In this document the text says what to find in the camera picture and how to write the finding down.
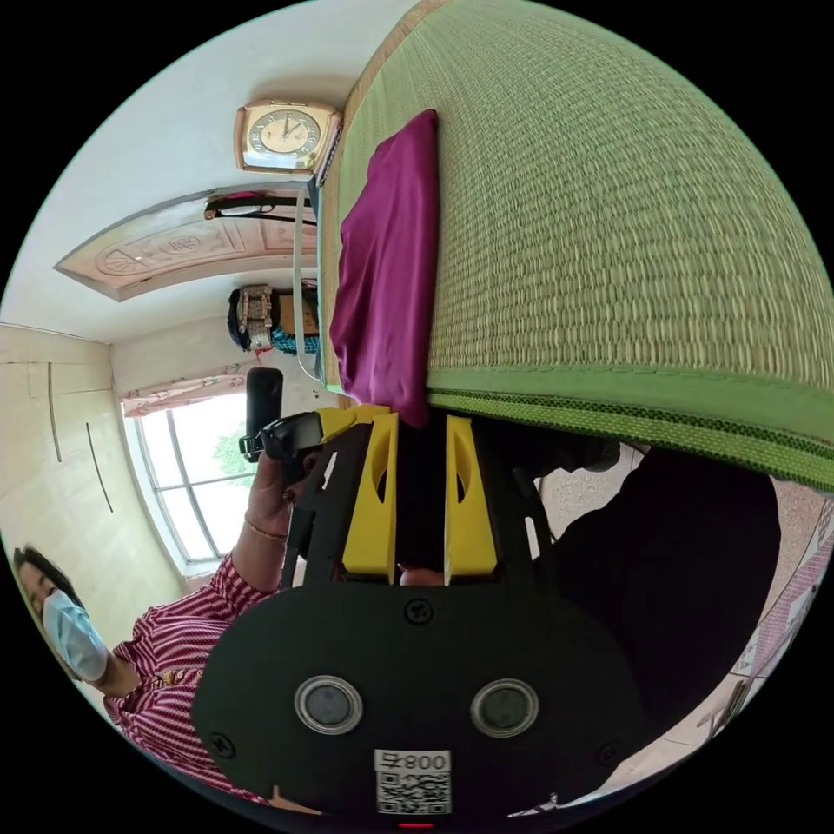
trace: black hair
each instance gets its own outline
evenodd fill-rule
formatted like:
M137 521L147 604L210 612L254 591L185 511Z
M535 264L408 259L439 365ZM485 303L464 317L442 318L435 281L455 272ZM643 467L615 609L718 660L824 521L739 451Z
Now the black hair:
M63 591L77 606L84 608L83 602L78 598L76 589L67 578L67 575L53 565L36 547L26 545L16 547L12 558L15 571L20 573L24 565L32 565L39 570L59 591Z

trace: clock face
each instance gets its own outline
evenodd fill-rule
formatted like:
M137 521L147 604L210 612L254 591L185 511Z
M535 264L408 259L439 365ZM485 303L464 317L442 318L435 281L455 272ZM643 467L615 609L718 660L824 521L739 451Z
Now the clock face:
M300 110L273 110L249 128L252 150L266 155L305 156L320 141L319 123Z

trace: blue surgical mask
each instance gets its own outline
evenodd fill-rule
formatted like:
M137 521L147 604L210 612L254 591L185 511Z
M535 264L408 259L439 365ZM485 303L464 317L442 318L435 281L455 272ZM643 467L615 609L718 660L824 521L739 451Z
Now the blue surgical mask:
M63 591L53 591L43 602L43 629L64 663L82 680L100 680L109 651L83 608Z

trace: striped shirt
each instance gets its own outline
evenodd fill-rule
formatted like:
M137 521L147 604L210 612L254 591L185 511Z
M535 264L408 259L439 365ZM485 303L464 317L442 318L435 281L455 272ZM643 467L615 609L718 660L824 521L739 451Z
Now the striped shirt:
M150 608L133 639L114 654L138 672L125 698L105 698L110 719L138 747L187 776L237 797L267 800L234 787L220 773L191 725L191 704L209 653L223 632L271 594L250 587L227 556L208 585L176 602Z

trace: yellow bracket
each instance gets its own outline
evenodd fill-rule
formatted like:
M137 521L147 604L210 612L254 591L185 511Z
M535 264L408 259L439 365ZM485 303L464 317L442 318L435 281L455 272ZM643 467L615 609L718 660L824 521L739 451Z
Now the yellow bracket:
M388 584L392 585L397 533L397 441L400 418L398 414L391 414L387 408L382 412L378 410L376 414L371 420L357 420L373 422L373 427L342 564L349 573L356 575L386 576ZM380 500L379 487L383 475L385 493Z
M446 584L456 576L489 576L497 565L472 422L465 417L447 417Z
M321 442L327 443L337 434L347 431L357 423L373 423L381 414L390 414L385 406L354 406L353 408L320 408Z

